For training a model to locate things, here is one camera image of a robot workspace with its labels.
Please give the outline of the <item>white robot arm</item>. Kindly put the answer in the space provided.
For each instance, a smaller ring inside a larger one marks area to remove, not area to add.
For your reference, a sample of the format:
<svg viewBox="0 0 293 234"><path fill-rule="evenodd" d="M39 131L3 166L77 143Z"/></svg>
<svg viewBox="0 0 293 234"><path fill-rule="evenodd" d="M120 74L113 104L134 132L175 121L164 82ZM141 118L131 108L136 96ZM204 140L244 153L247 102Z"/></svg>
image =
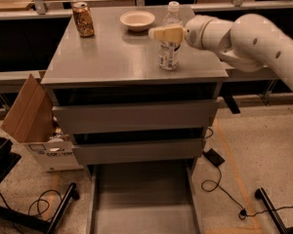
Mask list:
<svg viewBox="0 0 293 234"><path fill-rule="evenodd" d="M230 21L198 15L184 26L173 23L154 27L148 36L210 51L244 72L266 66L293 92L293 39L263 16L246 14Z"/></svg>

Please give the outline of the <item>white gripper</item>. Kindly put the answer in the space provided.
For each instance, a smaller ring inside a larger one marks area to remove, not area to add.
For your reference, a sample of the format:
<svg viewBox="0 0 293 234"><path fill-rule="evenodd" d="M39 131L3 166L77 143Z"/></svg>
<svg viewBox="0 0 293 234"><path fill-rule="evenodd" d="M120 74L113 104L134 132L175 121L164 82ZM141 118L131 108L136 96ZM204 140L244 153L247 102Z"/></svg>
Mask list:
<svg viewBox="0 0 293 234"><path fill-rule="evenodd" d="M176 44L186 39L187 44L195 49L216 49L217 42L212 39L214 31L207 29L207 26L215 20L214 17L198 15L186 23L186 30L178 24L170 24L151 28L148 36L153 40Z"/></svg>

